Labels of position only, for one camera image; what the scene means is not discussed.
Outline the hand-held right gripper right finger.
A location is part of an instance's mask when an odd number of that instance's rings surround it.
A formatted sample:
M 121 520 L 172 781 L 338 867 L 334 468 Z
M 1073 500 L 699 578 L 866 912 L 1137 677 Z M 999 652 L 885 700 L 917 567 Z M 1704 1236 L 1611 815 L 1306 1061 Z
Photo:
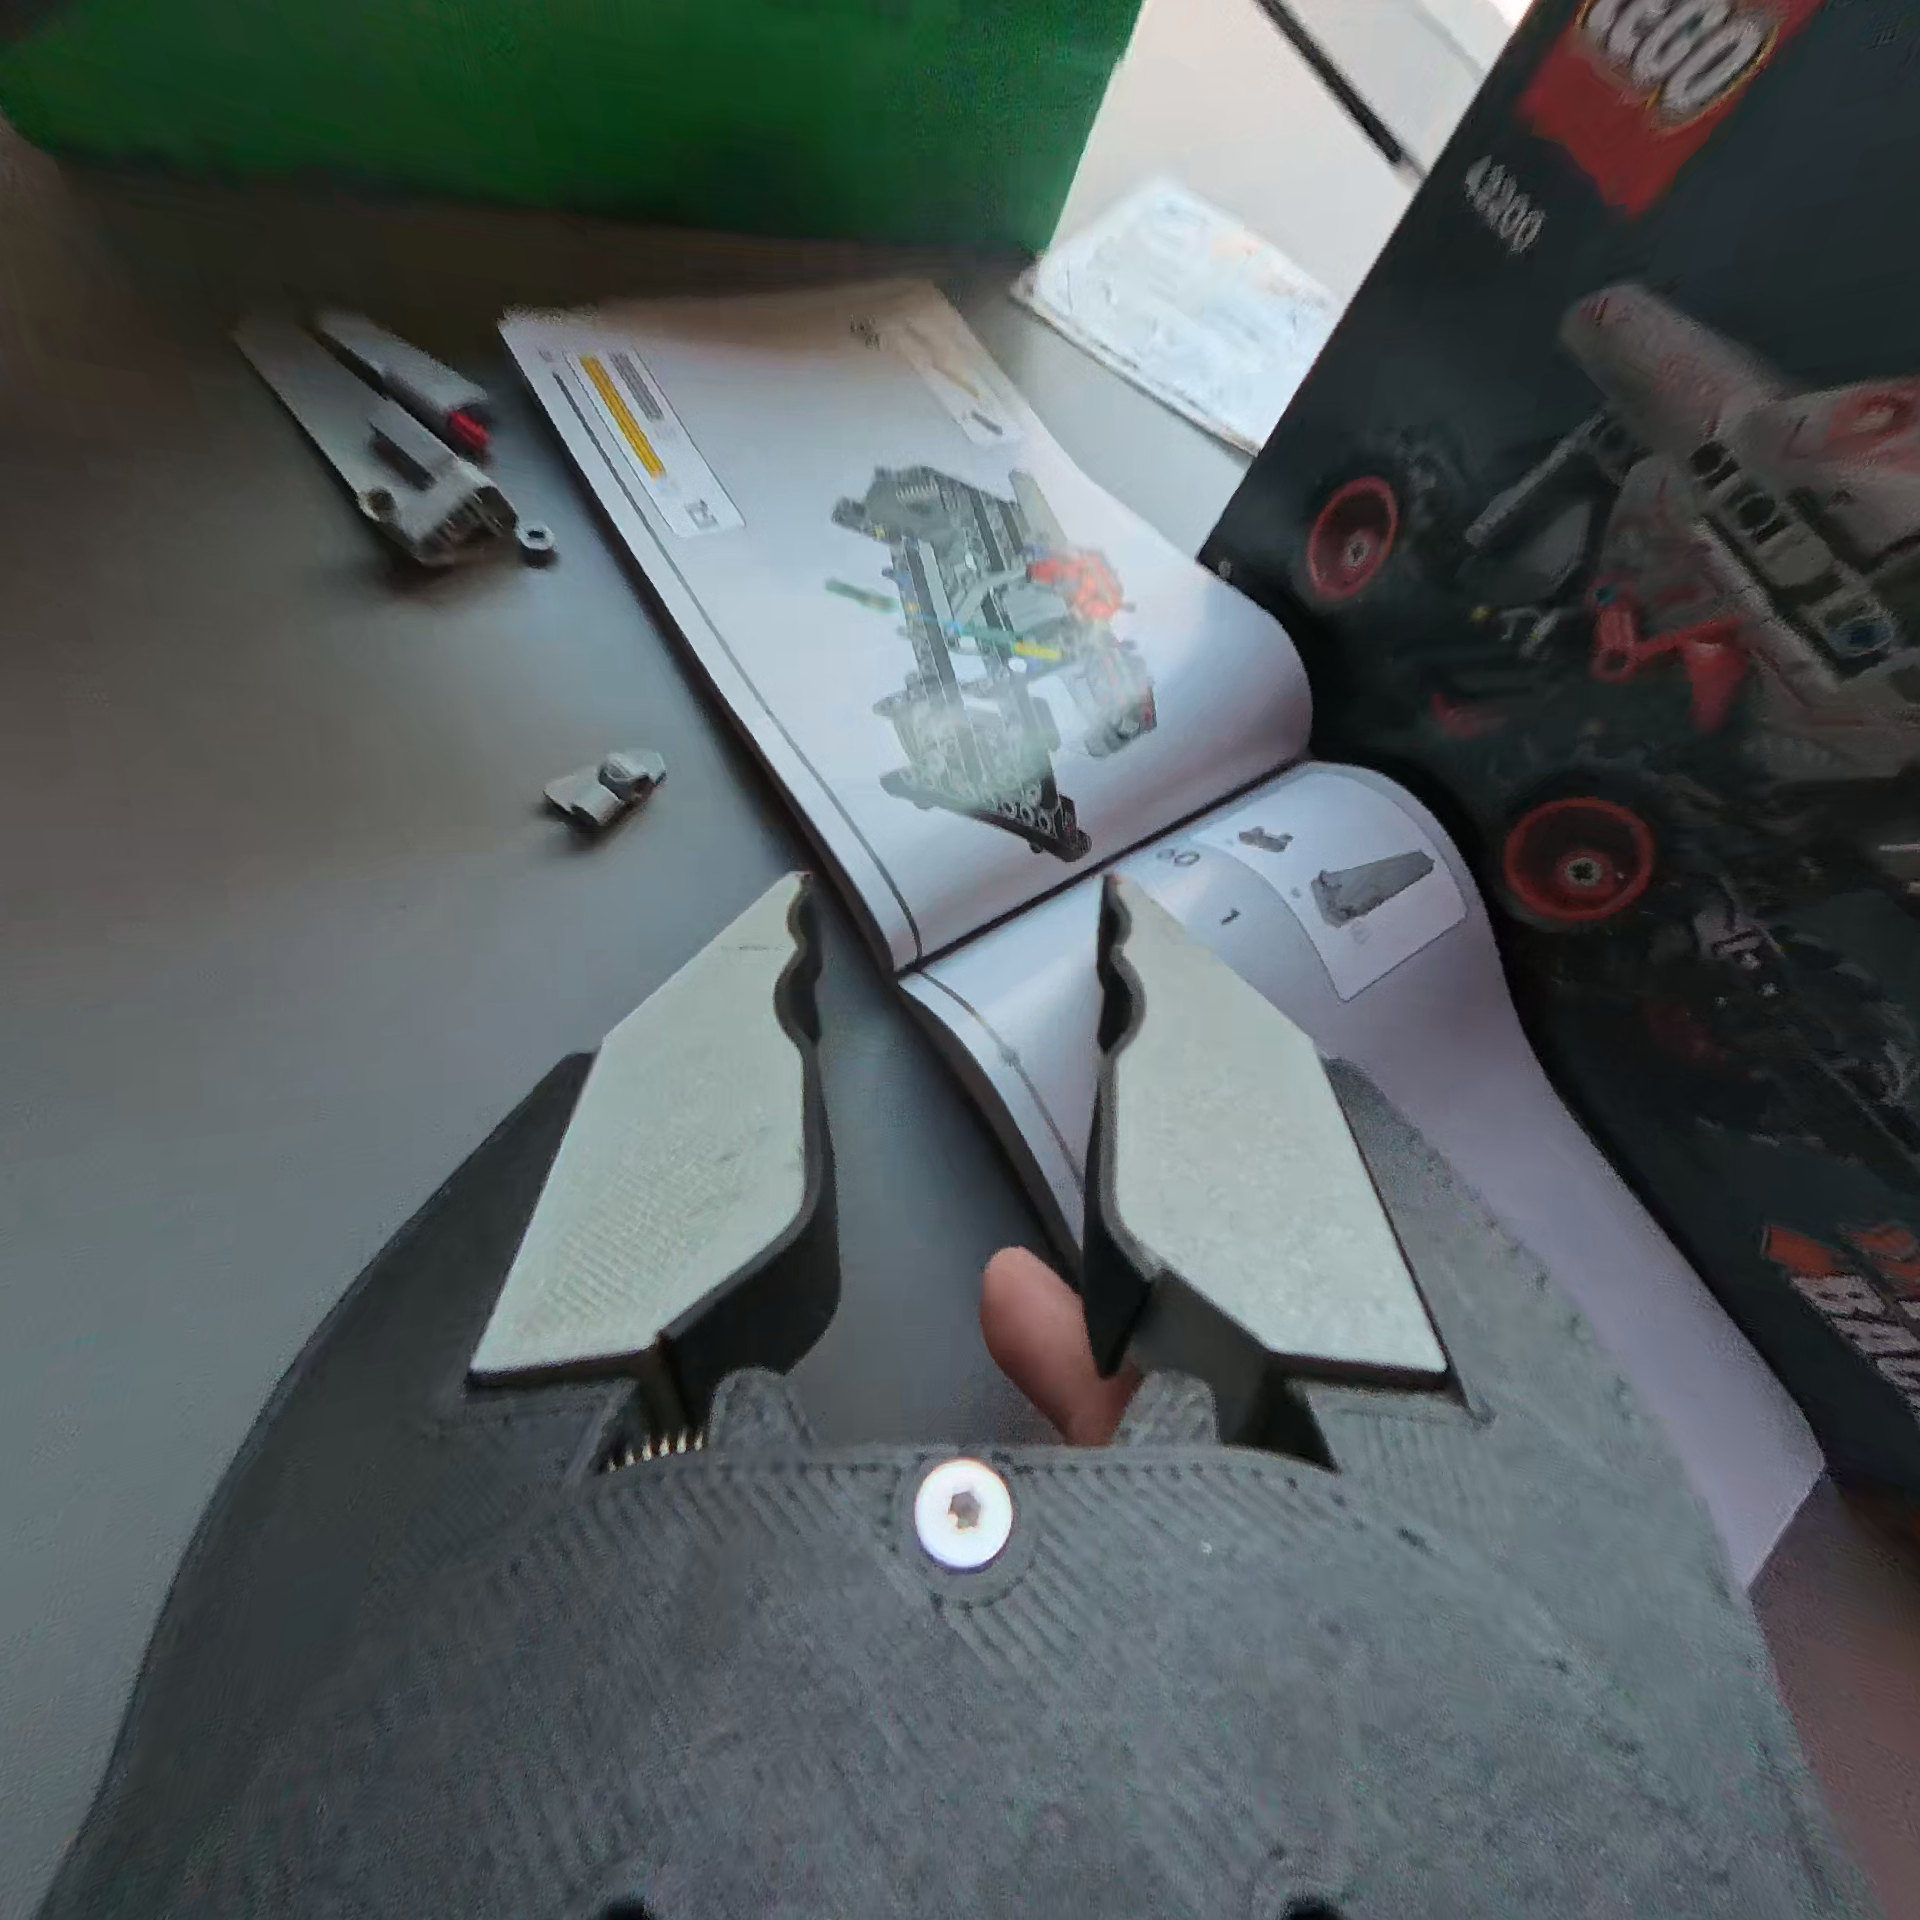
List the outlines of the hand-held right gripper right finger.
M 1447 1351 L 1321 1052 L 1140 883 L 1101 882 L 1078 1295 L 1098 1371 L 1250 1444 L 1285 1388 L 1437 1394 Z

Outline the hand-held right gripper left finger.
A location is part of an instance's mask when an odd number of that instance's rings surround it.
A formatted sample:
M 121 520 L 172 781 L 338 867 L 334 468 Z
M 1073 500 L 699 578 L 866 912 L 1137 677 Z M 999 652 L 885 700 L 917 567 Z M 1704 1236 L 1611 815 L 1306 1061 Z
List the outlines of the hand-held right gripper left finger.
M 820 974 L 790 871 L 611 1026 L 467 1380 L 714 1395 L 821 1340 L 841 1271 Z

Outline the small grey lego piece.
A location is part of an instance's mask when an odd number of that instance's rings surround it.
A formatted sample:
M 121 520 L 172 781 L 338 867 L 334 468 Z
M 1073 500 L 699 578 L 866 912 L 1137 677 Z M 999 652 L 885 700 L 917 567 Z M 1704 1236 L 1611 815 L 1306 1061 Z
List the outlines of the small grey lego piece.
M 596 835 L 629 815 L 663 783 L 665 762 L 654 749 L 615 749 L 594 763 L 547 779 L 542 804 L 577 833 Z

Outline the lego instruction booklet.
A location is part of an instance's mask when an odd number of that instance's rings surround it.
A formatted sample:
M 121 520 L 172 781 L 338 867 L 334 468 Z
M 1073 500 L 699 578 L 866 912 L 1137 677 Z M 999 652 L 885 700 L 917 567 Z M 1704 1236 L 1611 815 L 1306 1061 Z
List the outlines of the lego instruction booklet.
M 1549 1085 L 1464 853 L 1311 760 L 1272 611 L 1075 468 L 927 282 L 497 333 L 1063 1249 L 1116 869 L 1567 1286 L 1757 1580 L 1822 1476 L 1811 1427 Z

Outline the long grey lego panel assembly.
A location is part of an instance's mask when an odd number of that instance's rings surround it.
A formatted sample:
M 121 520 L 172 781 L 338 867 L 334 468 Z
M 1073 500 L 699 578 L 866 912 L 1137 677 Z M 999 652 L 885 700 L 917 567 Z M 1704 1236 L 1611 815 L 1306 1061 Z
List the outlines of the long grey lego panel assembly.
M 279 316 L 245 316 L 232 340 L 396 553 L 439 570 L 516 541 L 516 508 L 493 478 L 312 332 Z

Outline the lego sticker sheet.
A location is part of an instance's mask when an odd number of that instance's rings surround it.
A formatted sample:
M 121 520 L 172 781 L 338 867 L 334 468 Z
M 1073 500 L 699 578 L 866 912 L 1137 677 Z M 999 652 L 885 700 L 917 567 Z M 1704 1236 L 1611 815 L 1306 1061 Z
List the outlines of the lego sticker sheet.
M 1258 456 L 1343 311 L 1287 252 L 1157 177 L 1056 240 L 1011 297 L 1216 442 Z

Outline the black lego set box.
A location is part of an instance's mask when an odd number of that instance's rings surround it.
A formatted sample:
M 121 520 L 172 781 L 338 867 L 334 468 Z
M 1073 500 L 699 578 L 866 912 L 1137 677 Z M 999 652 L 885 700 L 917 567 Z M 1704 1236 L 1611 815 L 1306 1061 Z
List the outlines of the black lego set box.
M 1201 547 L 1829 1474 L 1909 1499 L 1915 213 L 1915 4 L 1537 4 Z

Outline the person's right hand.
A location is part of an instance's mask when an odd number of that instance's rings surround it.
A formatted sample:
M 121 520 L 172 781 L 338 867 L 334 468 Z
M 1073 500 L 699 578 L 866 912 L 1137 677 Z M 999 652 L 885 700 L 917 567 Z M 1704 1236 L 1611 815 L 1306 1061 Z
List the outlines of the person's right hand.
M 998 1249 L 981 1267 L 978 1326 L 985 1354 L 1062 1441 L 1105 1446 L 1134 1401 L 1141 1373 L 1119 1362 L 1103 1373 L 1078 1292 L 1026 1247 Z

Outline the green box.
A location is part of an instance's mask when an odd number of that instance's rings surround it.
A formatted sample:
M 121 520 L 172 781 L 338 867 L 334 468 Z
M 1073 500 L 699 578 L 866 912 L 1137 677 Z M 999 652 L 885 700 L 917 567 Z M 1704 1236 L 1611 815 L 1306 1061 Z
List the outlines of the green box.
M 35 1 L 66 160 L 672 227 L 1044 245 L 1137 1 Z

